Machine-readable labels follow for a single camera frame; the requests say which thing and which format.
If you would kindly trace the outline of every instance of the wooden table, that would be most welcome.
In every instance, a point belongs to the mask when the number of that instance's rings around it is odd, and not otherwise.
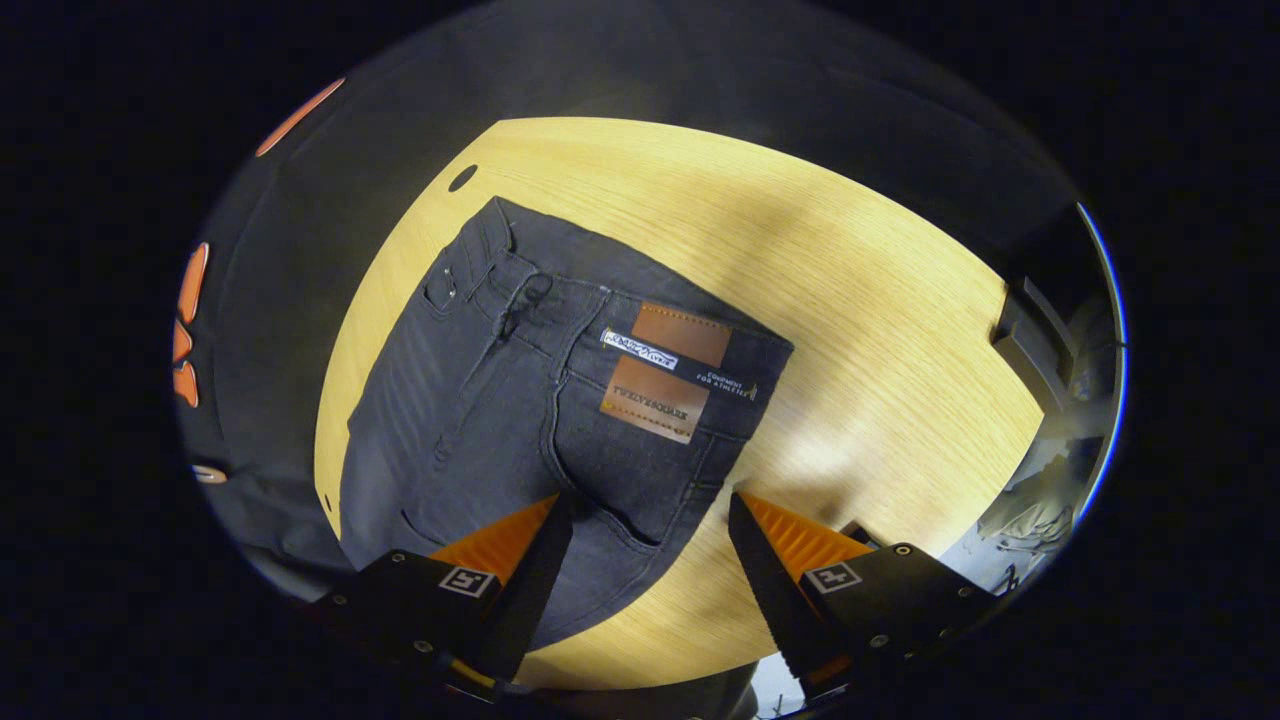
[[[468,165],[475,176],[449,183]],[[347,418],[426,268],[494,195],[625,242],[792,341],[755,437],[672,568],[613,618],[530,653],[517,680],[634,688],[774,652],[728,539],[741,487],[832,528],[940,555],[1004,487],[1042,414],[989,343],[1006,287],[892,200],[810,163],[631,120],[504,120],[392,231],[351,302],[316,424],[339,533]]]

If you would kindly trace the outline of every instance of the waistband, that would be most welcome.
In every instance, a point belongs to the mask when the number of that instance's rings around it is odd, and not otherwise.
[[[754,387],[710,391],[699,430],[745,439],[759,424],[794,350],[768,328],[652,258],[567,220],[494,197],[447,249],[454,282],[499,337],[515,337],[603,392],[621,356],[600,341],[628,333],[645,304],[731,331],[714,372]]]

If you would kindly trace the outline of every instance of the black jeans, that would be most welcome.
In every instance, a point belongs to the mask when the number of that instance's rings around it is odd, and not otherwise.
[[[602,337],[644,302],[730,328],[716,372],[754,387],[709,391],[686,442],[600,410],[625,355]],[[393,547],[429,555],[561,492],[575,534],[534,647],[570,637],[671,566],[791,351],[645,255],[495,197],[433,263],[370,372],[348,423],[342,548],[357,569]]]

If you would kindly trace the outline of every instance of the cloth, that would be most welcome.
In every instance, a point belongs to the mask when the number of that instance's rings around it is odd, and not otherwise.
[[[613,340],[632,327],[639,334],[641,313],[653,307],[685,331],[727,337],[722,357],[640,343],[672,357],[668,369]],[[532,647],[570,637],[671,565],[759,424],[791,351],[640,252],[493,199],[431,264],[352,413],[342,550],[357,569],[392,548],[429,555],[559,492],[577,519]],[[754,391],[695,393],[700,416],[673,439],[681,409],[694,410],[632,396],[660,397],[644,384],[652,374],[667,382],[690,364],[716,365],[717,377]],[[632,365],[648,374],[607,393]],[[635,413],[609,415],[604,402]]]
[[[1076,195],[968,83],[806,4],[492,3],[343,76],[270,152],[252,150],[283,113],[246,137],[195,238],[211,247],[188,327],[200,406],[174,402],[191,461],[229,477],[201,491],[230,537],[316,582],[349,565],[314,478],[338,329],[396,223],[494,122],[628,118],[755,142],[884,193],[1000,273]],[[332,79],[282,92],[301,104]]]

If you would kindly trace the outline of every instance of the leather patch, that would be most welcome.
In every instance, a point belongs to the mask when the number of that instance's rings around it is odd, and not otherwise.
[[[696,315],[645,302],[640,306],[631,334],[719,368],[733,331]]]
[[[634,357],[618,357],[600,413],[689,445],[710,391]]]

